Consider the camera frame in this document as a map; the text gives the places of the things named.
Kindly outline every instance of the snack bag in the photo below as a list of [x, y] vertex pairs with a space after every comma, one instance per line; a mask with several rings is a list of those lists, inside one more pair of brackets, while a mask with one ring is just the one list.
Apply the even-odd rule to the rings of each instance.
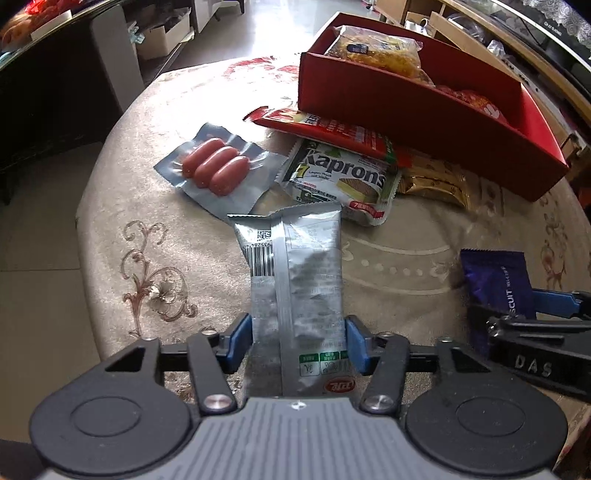
[[534, 292], [523, 252], [463, 249], [460, 260], [473, 301], [535, 319]]
[[248, 213], [273, 184], [287, 158], [246, 142], [223, 127], [204, 124], [154, 169], [217, 218]]
[[262, 106], [244, 117], [244, 121], [383, 160], [392, 164], [394, 169], [408, 167], [411, 164], [407, 149], [393, 145], [384, 135], [364, 127], [328, 120], [293, 108], [273, 109]]
[[337, 39], [325, 55], [363, 63], [435, 86], [421, 68], [418, 56], [418, 51], [423, 47], [421, 42], [350, 25], [335, 27], [335, 33]]
[[411, 163], [402, 172], [398, 193], [454, 203], [471, 210], [466, 177], [460, 167], [418, 153], [411, 155]]
[[312, 140], [299, 139], [277, 182], [302, 203], [338, 201], [343, 217], [381, 225], [392, 207], [401, 170]]
[[278, 384], [285, 397], [354, 391], [342, 312], [340, 208], [315, 203], [229, 216], [251, 267], [253, 304], [275, 305], [253, 315], [254, 365], [246, 366], [247, 385], [258, 382], [264, 396], [277, 394]]
[[472, 105], [477, 110], [480, 110], [482, 113], [487, 114], [497, 120], [503, 122], [505, 125], [509, 125], [509, 122], [505, 118], [505, 115], [492, 103], [488, 98], [480, 93], [473, 92], [472, 90], [452, 90], [451, 88], [445, 85], [437, 85], [437, 90], [451, 95], [452, 97], [461, 100], [468, 105]]

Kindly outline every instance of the purple biscuit package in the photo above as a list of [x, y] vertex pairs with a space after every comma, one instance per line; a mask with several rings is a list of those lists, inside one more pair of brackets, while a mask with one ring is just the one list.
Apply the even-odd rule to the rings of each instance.
[[534, 293], [523, 252], [460, 251], [472, 301], [535, 319]]

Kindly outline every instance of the red box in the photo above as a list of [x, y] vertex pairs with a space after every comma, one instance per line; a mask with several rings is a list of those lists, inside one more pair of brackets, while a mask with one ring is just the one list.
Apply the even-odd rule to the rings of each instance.
[[[437, 89], [395, 73], [324, 56], [330, 27], [353, 25], [423, 43], [421, 66], [435, 85], [474, 90], [511, 127]], [[458, 163], [529, 201], [568, 171], [530, 94], [502, 71], [438, 40], [369, 18], [337, 13], [301, 54], [300, 110], [381, 132], [399, 144]]]

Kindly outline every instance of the logo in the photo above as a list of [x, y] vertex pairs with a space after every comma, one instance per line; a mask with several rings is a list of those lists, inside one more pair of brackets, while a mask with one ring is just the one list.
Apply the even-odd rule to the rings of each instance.
[[351, 377], [334, 378], [324, 384], [329, 393], [347, 393], [355, 389], [355, 379]]
[[544, 21], [544, 26], [548, 27], [550, 30], [552, 30], [554, 33], [556, 33], [557, 35], [560, 35], [562, 37], [562, 32], [558, 29], [558, 28], [554, 28], [552, 25], [550, 25], [548, 22]]
[[352, 163], [345, 163], [342, 160], [337, 160], [335, 158], [330, 158], [325, 155], [318, 155], [317, 159], [312, 159], [308, 157], [308, 164], [315, 165], [317, 167], [322, 167], [326, 170], [326, 173], [331, 174], [334, 171], [338, 172], [343, 175], [352, 175], [354, 178], [358, 180], [363, 180], [368, 183], [373, 183], [377, 185], [378, 188], [384, 188], [384, 183], [386, 182], [385, 175], [380, 175], [377, 171], [366, 170], [365, 168], [361, 167], [360, 165], [354, 165]]
[[529, 374], [541, 375], [546, 378], [552, 374], [552, 364], [550, 362], [544, 363], [544, 365], [541, 366], [542, 371], [538, 372], [540, 369], [538, 361], [534, 358], [533, 361], [530, 362], [530, 360], [525, 358], [524, 355], [517, 355], [515, 358], [515, 368], [519, 370], [527, 370]]

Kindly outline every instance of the qr code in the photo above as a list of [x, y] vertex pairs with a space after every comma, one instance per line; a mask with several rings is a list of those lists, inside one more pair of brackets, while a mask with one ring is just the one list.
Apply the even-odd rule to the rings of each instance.
[[256, 241], [266, 241], [271, 239], [271, 231], [270, 230], [258, 230], [256, 232]]

